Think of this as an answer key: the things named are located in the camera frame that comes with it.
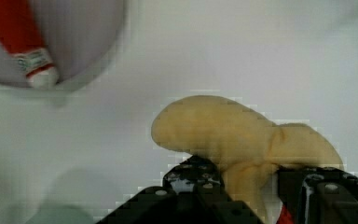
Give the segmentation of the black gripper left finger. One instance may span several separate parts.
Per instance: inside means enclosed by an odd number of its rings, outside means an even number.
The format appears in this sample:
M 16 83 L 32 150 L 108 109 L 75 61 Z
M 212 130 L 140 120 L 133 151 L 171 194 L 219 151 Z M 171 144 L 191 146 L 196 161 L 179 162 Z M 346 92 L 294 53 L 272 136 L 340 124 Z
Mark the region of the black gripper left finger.
M 262 224 L 243 202 L 234 201 L 211 161 L 192 156 L 96 224 Z

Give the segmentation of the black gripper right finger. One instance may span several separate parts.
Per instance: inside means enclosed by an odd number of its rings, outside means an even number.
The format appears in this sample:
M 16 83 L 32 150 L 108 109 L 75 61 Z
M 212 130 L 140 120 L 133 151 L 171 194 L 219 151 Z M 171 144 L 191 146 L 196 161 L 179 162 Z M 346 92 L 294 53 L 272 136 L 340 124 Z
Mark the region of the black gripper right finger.
M 358 224 L 358 177 L 350 173 L 281 168 L 278 195 L 294 224 Z

